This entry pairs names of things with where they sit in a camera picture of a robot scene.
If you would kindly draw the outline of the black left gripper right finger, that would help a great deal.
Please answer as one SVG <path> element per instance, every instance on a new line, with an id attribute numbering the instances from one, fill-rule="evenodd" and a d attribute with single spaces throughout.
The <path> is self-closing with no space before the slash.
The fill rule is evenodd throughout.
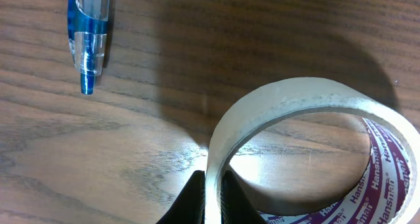
<path id="1" fill-rule="evenodd" d="M 222 178 L 220 201 L 223 224 L 266 223 L 247 199 L 232 171 L 226 171 Z"/>

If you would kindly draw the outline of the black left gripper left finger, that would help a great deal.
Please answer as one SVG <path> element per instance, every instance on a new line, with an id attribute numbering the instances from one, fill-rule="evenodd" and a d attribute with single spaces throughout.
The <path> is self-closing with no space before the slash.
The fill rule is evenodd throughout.
<path id="1" fill-rule="evenodd" d="M 205 209 L 205 172 L 196 170 L 156 224 L 202 224 Z"/>

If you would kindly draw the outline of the large white tape roll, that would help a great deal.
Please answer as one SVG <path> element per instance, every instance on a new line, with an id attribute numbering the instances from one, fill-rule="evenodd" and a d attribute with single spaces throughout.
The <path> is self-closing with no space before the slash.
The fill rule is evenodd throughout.
<path id="1" fill-rule="evenodd" d="M 371 158 L 358 184 L 340 201 L 310 214 L 269 223 L 407 223 L 419 209 L 419 133 L 393 109 L 336 81 L 291 78 L 264 85 L 237 101 L 217 124 L 205 177 L 205 222 L 226 223 L 222 175 L 231 157 L 269 123 L 299 114 L 342 112 L 364 119 Z"/>

